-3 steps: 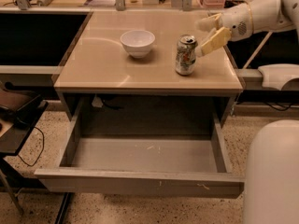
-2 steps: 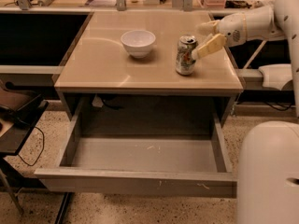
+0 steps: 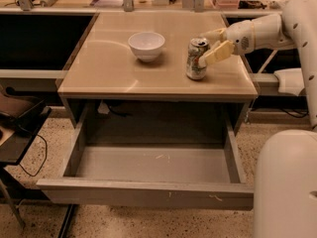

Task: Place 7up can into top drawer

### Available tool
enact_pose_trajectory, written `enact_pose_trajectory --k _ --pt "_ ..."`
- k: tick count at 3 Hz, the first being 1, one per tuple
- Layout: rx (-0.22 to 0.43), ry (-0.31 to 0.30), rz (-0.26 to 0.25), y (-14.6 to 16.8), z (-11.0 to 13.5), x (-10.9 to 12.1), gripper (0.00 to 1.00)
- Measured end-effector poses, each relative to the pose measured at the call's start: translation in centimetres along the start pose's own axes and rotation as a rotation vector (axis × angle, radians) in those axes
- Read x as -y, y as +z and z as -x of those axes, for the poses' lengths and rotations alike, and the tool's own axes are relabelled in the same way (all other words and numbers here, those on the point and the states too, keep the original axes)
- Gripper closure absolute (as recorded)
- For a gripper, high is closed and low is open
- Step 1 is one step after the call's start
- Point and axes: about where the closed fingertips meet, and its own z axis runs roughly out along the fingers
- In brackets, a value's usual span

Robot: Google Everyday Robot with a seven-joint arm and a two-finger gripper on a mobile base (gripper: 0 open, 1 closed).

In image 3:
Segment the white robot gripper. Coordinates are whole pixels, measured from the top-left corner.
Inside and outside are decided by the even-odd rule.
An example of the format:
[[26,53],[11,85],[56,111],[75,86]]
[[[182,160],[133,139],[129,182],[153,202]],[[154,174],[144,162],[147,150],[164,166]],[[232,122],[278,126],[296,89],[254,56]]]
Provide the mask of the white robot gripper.
[[284,33],[279,14],[241,21],[227,29],[204,32],[201,37],[214,45],[199,58],[200,67],[225,60],[232,54],[245,55],[261,49],[280,51],[294,48],[294,42]]

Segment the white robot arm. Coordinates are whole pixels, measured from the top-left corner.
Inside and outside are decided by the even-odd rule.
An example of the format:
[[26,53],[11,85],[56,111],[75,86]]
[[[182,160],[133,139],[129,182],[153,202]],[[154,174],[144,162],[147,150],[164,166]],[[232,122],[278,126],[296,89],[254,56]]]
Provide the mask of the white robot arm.
[[296,49],[310,128],[271,136],[259,153],[254,181],[253,238],[317,238],[317,0],[289,0],[277,14],[202,34],[212,48],[199,59],[211,65],[255,50]]

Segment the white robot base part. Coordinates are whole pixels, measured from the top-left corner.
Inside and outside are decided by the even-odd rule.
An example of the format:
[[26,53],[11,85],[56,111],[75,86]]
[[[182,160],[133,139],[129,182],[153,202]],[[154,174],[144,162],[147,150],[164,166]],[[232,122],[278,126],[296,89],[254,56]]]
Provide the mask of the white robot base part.
[[305,94],[304,80],[300,67],[277,70],[274,76],[278,79],[279,93],[294,96]]

